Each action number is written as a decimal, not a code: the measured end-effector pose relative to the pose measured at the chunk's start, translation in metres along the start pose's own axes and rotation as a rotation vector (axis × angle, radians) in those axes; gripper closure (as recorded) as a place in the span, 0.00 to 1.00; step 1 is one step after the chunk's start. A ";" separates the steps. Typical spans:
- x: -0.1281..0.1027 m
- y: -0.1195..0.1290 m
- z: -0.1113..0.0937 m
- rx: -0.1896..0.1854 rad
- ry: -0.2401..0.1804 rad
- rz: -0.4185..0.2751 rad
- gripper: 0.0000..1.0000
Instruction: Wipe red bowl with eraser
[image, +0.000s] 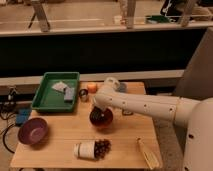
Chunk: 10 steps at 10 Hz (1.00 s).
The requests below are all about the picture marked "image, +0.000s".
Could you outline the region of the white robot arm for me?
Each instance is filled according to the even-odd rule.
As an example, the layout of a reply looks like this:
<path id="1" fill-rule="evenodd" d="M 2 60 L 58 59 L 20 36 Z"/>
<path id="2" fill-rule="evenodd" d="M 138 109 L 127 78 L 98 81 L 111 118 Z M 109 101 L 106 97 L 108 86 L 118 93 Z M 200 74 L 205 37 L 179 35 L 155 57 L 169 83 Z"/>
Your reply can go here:
<path id="1" fill-rule="evenodd" d="M 108 77 L 93 97 L 101 111 L 108 107 L 159 118 L 187 129 L 182 171 L 213 171 L 213 98 L 194 100 L 118 92 L 120 82 Z"/>

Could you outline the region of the grey object behind arm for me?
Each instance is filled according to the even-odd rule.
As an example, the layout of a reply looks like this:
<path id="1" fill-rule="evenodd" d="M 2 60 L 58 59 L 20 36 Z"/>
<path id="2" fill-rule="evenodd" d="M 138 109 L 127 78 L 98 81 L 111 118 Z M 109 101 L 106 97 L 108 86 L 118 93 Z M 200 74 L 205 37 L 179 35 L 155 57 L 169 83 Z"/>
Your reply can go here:
<path id="1" fill-rule="evenodd" d="M 120 86 L 118 87 L 118 91 L 121 93 L 126 93 L 127 92 L 127 85 L 124 82 L 120 83 Z"/>

